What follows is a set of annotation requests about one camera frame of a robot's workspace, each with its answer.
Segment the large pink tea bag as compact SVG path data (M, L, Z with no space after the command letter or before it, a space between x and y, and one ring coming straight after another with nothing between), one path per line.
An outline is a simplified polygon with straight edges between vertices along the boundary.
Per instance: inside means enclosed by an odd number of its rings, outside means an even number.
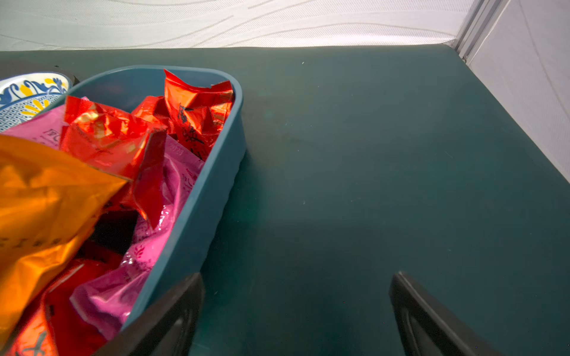
M1 137L25 139L61 151L62 132L69 126L65 121L66 108L67 104L60 105L26 123L1 132Z

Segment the red orange tea bag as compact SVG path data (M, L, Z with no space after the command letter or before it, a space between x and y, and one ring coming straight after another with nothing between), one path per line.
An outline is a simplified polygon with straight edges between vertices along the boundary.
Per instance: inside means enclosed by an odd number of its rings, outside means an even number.
M150 123L161 123L167 134L205 161L227 121L235 93L231 82L209 87L185 83L165 71L164 95L148 96L132 115Z

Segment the blue plastic storage box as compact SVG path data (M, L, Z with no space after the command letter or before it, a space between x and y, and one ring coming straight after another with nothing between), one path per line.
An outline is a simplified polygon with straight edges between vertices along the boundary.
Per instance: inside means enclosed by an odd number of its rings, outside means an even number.
M127 326L184 277L199 272L206 260L246 153L241 119L243 90L236 78L215 69L132 65L89 77L67 92L69 96L85 96L104 105L132 111L147 96L163 93L166 71L197 87L229 81L235 100L174 231L134 304Z

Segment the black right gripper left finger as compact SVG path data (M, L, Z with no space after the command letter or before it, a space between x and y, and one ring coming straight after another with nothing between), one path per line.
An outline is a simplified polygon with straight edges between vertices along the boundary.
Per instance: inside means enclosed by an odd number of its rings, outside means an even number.
M187 355L204 298L201 274L186 277L95 354Z

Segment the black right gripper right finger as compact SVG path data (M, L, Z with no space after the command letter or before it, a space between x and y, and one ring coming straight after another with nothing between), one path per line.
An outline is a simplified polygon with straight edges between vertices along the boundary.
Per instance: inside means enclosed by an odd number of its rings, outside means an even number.
M392 277L390 302L406 355L501 355L411 276Z

